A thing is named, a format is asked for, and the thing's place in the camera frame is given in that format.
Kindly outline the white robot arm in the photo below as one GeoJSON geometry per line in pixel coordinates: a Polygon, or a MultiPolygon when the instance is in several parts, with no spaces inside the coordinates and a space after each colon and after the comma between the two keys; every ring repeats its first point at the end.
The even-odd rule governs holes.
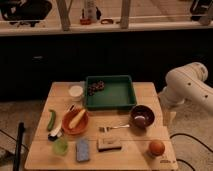
{"type": "Polygon", "coordinates": [[[188,99],[213,115],[213,88],[205,84],[207,77],[208,70],[200,62],[170,70],[165,76],[166,86],[159,93],[161,104],[173,108],[188,99]]]}

